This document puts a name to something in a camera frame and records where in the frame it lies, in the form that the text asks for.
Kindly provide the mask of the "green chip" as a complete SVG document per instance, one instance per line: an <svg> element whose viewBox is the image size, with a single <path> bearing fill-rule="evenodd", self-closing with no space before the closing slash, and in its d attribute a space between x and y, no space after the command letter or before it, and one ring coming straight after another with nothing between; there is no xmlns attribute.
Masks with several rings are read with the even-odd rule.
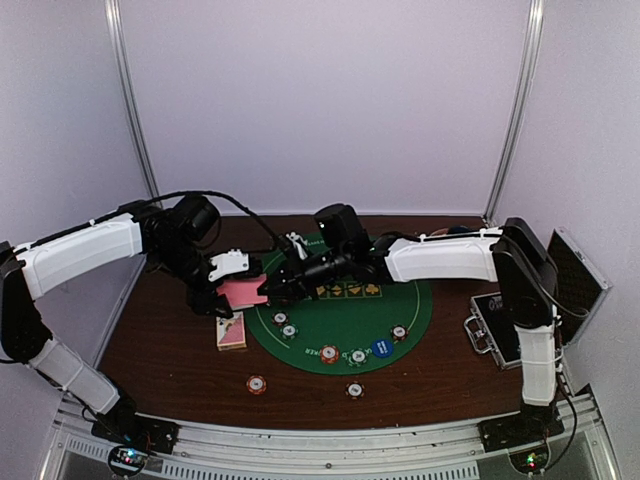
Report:
<svg viewBox="0 0 640 480"><path fill-rule="evenodd" d="M367 363L368 354L364 349L353 349L348 353L347 362L350 366L360 367Z"/></svg>
<svg viewBox="0 0 640 480"><path fill-rule="evenodd" d="M284 325L280 330L281 337L286 341L294 339L298 333L299 329L295 324Z"/></svg>

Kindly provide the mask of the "red chips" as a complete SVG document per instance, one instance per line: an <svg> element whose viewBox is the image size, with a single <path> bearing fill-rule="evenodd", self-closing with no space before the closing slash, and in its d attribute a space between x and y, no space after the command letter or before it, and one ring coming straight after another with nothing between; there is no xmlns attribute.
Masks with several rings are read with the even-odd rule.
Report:
<svg viewBox="0 0 640 480"><path fill-rule="evenodd" d="M323 364L335 364L340 359L340 351L334 345L325 345L320 350L320 359Z"/></svg>

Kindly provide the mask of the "orange poker chip stack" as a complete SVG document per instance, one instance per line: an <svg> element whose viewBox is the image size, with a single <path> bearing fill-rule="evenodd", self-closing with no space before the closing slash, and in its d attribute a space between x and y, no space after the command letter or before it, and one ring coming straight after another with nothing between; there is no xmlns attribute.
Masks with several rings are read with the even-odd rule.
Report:
<svg viewBox="0 0 640 480"><path fill-rule="evenodd" d="M253 395L261 395L267 389L267 382L260 375L252 375L246 381L246 388Z"/></svg>

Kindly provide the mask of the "blue small blind button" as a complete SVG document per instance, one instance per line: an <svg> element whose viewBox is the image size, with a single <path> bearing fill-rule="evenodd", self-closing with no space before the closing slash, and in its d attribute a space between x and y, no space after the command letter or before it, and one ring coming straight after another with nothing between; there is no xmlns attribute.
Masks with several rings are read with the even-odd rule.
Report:
<svg viewBox="0 0 640 480"><path fill-rule="evenodd" d="M394 345L388 339L376 339L371 344L371 353L380 359L389 358L394 353Z"/></svg>

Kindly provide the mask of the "brown poker chip stack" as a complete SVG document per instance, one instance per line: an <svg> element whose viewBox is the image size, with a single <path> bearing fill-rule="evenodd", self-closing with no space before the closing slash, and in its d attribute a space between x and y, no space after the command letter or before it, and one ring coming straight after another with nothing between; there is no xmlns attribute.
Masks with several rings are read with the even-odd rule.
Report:
<svg viewBox="0 0 640 480"><path fill-rule="evenodd" d="M350 382L345 387L345 395L351 400L361 399L365 394L365 387L359 382Z"/></svg>

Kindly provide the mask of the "red card deck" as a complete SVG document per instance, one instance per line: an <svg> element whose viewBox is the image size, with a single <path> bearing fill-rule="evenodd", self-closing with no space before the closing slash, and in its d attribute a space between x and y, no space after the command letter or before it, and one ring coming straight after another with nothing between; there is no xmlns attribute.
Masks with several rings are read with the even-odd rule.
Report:
<svg viewBox="0 0 640 480"><path fill-rule="evenodd" d="M263 283L261 278L227 280L217 288L217 293L226 297L232 310L242 310L269 302L266 295L258 293Z"/></svg>

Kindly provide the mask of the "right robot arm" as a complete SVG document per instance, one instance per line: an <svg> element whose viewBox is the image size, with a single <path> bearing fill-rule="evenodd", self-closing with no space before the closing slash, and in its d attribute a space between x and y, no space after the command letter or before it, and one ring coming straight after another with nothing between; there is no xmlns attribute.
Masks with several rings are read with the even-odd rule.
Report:
<svg viewBox="0 0 640 480"><path fill-rule="evenodd" d="M555 325L564 315L585 318L589 312L556 299L557 266L524 219L511 217L500 227L458 234L391 232L376 240L347 204L329 205L314 220L326 251L310 254L299 241L279 237L284 260L259 294L271 301L314 298L318 287L344 277L377 284L431 279L498 283L519 340L523 372L522 412L513 419L513 433L530 442L550 426L557 390Z"/></svg>

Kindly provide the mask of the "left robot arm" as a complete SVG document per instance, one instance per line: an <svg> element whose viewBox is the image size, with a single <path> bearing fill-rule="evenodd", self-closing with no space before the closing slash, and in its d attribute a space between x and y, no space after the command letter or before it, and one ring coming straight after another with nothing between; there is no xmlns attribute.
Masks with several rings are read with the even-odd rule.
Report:
<svg viewBox="0 0 640 480"><path fill-rule="evenodd" d="M174 207L135 202L21 251L1 246L1 346L14 363L32 367L86 404L123 444L144 433L134 402L112 381L64 345L43 324L37 299L55 287L116 260L145 254L182 280L188 303L200 315L232 314L217 294L222 280L249 267L247 254L229 251L207 258L196 244L218 221L203 196Z"/></svg>

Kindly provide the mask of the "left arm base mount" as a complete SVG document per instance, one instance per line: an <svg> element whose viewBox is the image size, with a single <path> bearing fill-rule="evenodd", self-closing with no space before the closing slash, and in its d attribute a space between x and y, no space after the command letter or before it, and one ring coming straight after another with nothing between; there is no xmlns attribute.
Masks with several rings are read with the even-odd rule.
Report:
<svg viewBox="0 0 640 480"><path fill-rule="evenodd" d="M144 452L172 454L179 429L174 422L140 415L124 420L99 415L91 434Z"/></svg>

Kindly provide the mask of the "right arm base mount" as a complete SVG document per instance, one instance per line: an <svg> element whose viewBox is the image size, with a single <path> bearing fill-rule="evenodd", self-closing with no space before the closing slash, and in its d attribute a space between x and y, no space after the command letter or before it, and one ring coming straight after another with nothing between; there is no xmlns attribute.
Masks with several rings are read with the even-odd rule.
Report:
<svg viewBox="0 0 640 480"><path fill-rule="evenodd" d="M523 413L481 421L478 430L485 452L540 443L565 431L560 419L541 420Z"/></svg>

